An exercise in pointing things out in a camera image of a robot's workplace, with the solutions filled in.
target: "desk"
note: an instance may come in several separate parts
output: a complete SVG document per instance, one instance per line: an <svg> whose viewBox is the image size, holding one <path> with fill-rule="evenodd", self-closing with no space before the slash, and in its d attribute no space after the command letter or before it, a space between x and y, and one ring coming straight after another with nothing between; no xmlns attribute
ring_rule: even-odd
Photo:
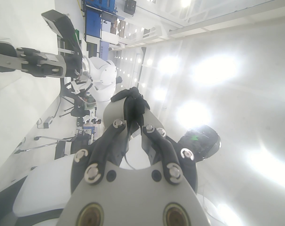
<svg viewBox="0 0 285 226"><path fill-rule="evenodd" d="M57 54L57 36L41 13L54 0L0 0L0 40ZM0 166L60 93L60 79L21 71L0 73Z"/></svg>

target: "black robot arm segment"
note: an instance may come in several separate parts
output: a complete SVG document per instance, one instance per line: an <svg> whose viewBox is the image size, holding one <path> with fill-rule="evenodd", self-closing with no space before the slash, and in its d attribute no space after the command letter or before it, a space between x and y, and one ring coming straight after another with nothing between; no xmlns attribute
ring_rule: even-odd
<svg viewBox="0 0 285 226"><path fill-rule="evenodd" d="M10 43L0 42L0 72L21 70L35 77L76 78L82 71L83 56L70 19L55 10L42 17L52 31L70 42L74 54L61 56L25 47L15 49Z"/></svg>

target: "bolt head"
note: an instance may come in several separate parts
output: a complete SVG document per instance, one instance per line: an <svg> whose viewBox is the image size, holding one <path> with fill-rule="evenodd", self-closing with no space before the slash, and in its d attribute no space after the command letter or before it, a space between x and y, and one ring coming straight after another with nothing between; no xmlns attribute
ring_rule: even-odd
<svg viewBox="0 0 285 226"><path fill-rule="evenodd" d="M180 176L180 171L177 167L173 166L169 170L171 177L173 178L179 178Z"/></svg>
<svg viewBox="0 0 285 226"><path fill-rule="evenodd" d="M151 124L148 124L146 126L147 131L151 131L153 129L153 126Z"/></svg>

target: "black fabric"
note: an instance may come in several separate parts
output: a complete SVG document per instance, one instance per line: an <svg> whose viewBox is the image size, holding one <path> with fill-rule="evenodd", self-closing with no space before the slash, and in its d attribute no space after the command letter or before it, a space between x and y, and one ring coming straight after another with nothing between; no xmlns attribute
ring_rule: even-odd
<svg viewBox="0 0 285 226"><path fill-rule="evenodd" d="M46 220L59 218L62 211L63 209L57 209L57 210L45 211L30 216L19 217L17 219L15 226L32 226Z"/></svg>
<svg viewBox="0 0 285 226"><path fill-rule="evenodd" d="M12 206L26 177L0 192L0 220L12 211Z"/></svg>
<svg viewBox="0 0 285 226"><path fill-rule="evenodd" d="M145 113L145 106L150 109L149 104L143 99L138 91L138 88L132 87L130 89L124 89L111 97L111 102L119 101L121 99L126 100L124 102L124 119L127 121L128 134L130 129L138 129L137 125L142 128L143 126L143 114Z"/></svg>

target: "cable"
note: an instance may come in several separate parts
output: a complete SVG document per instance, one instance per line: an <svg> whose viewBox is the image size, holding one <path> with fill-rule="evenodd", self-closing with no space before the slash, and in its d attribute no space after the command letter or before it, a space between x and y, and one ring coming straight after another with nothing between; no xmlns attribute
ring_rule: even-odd
<svg viewBox="0 0 285 226"><path fill-rule="evenodd" d="M62 98L60 97L59 106L58 106L58 108L57 108L57 111L56 111L56 113L54 114L54 116L53 116L52 118L55 118L55 117L56 117L56 115L57 115L57 112L58 112L58 110L59 110L59 107L60 107L60 104L61 104L61 100L62 100Z"/></svg>
<svg viewBox="0 0 285 226"><path fill-rule="evenodd" d="M37 128L38 128L38 129L41 129L41 128L42 128L42 129L44 129L43 127L38 127L39 125L41 125L41 124L42 124L42 119L41 119L41 118L39 118L39 120L37 121Z"/></svg>
<svg viewBox="0 0 285 226"><path fill-rule="evenodd" d="M136 169L135 169L133 166L131 166L131 165L129 164L129 162L127 161L126 154L125 154L125 161L126 161L126 163L128 164L129 167L131 167L133 170L136 170Z"/></svg>

